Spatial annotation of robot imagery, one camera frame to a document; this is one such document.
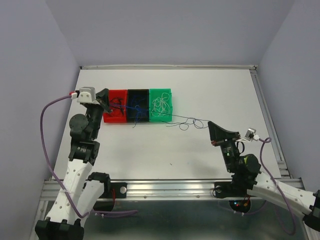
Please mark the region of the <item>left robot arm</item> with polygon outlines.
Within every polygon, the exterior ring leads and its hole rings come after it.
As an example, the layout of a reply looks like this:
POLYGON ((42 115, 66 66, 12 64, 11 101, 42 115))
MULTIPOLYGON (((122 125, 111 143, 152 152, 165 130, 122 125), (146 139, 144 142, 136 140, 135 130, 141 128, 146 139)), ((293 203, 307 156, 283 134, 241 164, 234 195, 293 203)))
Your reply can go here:
POLYGON ((99 197, 111 193, 110 176, 91 172, 99 153, 96 141, 103 114, 110 111, 109 90, 96 92, 82 87, 68 95, 86 108, 69 120, 70 152, 63 180, 55 202, 44 220, 37 221, 35 233, 40 240, 81 240, 84 224, 99 197))

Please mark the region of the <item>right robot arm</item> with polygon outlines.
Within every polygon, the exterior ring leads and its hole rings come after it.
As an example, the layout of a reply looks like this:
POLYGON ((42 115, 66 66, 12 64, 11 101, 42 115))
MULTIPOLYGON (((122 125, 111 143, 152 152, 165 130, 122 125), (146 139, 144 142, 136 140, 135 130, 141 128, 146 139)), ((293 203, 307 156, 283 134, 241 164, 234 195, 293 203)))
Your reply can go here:
POLYGON ((245 137, 238 131, 229 131, 212 121, 207 123, 210 142, 219 147, 231 181, 214 184, 213 196, 218 199, 241 198, 246 196, 262 198, 278 207, 287 209, 302 219, 309 228, 320 230, 320 192, 306 191, 281 182, 271 174, 261 156, 242 154, 239 144, 252 141, 263 146, 270 143, 270 137, 262 139, 256 130, 249 128, 245 137))

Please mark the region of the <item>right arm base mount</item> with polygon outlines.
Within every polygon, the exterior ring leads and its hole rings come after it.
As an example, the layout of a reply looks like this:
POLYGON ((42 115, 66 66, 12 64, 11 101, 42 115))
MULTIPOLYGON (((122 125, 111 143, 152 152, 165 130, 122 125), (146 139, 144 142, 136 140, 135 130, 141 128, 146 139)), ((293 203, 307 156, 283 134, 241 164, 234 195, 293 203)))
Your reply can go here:
POLYGON ((230 181, 214 183, 212 195, 217 199, 229 198, 229 207, 236 213, 248 214, 251 210, 251 197, 245 189, 241 189, 230 181))

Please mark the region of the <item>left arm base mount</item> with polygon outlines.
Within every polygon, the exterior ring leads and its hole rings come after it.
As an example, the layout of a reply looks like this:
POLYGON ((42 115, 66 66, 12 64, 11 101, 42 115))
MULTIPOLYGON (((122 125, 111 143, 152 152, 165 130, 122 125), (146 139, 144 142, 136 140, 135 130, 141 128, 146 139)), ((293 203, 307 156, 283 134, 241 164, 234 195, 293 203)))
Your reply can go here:
POLYGON ((98 180, 104 186, 104 192, 99 199, 106 199, 106 201, 97 201, 93 207, 95 211, 111 212, 115 208, 116 199, 127 197, 128 184, 126 182, 112 182, 107 173, 93 172, 88 179, 98 180))

